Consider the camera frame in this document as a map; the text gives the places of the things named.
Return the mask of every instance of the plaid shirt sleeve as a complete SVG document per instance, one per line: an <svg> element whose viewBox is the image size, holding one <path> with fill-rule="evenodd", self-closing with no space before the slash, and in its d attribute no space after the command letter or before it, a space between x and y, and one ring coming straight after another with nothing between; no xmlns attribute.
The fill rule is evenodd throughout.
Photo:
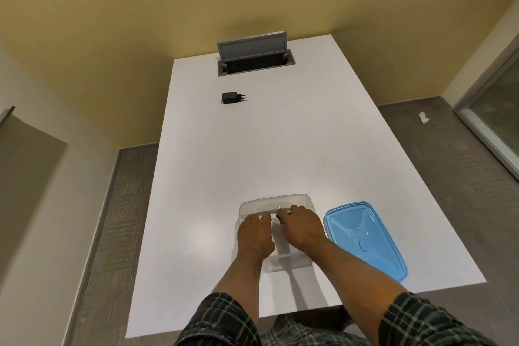
<svg viewBox="0 0 519 346"><path fill-rule="evenodd" d="M205 297L175 346L261 346L256 325L229 294Z"/></svg>
<svg viewBox="0 0 519 346"><path fill-rule="evenodd" d="M400 294L388 308L378 337L380 346L496 346L445 309L410 292Z"/></svg>

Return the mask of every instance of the left hand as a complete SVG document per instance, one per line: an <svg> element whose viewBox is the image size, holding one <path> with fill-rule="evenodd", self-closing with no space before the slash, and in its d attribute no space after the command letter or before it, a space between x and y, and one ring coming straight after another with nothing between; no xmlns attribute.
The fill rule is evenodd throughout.
<svg viewBox="0 0 519 346"><path fill-rule="evenodd" d="M272 240L271 218L249 215L238 228L238 256L263 261L276 248Z"/></svg>

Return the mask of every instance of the blue plastic lid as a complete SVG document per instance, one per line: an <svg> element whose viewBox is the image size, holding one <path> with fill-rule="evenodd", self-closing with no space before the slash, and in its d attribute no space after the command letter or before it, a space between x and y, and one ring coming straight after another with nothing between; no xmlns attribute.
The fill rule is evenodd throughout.
<svg viewBox="0 0 519 346"><path fill-rule="evenodd" d="M326 212L324 229L333 242L398 282L407 266L377 212L367 202L342 205Z"/></svg>

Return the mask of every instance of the gray floor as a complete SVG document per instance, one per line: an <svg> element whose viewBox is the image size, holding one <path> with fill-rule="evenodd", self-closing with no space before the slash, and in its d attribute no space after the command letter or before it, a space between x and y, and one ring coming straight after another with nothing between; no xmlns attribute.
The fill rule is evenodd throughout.
<svg viewBox="0 0 519 346"><path fill-rule="evenodd" d="M519 341L519 184L440 98L380 109L488 283L425 293L497 343ZM418 114L430 121L422 125ZM69 344L170 345L176 333L124 339L158 146L125 150Z"/></svg>

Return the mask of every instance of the right hand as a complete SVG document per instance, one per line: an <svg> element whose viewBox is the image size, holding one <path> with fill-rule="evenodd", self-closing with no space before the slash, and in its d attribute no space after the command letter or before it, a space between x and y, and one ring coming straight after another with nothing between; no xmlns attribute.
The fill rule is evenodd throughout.
<svg viewBox="0 0 519 346"><path fill-rule="evenodd" d="M292 205L290 210L291 214L284 209L276 209L283 220L281 229L289 244L308 254L321 242L328 240L321 219L315 212L297 205Z"/></svg>

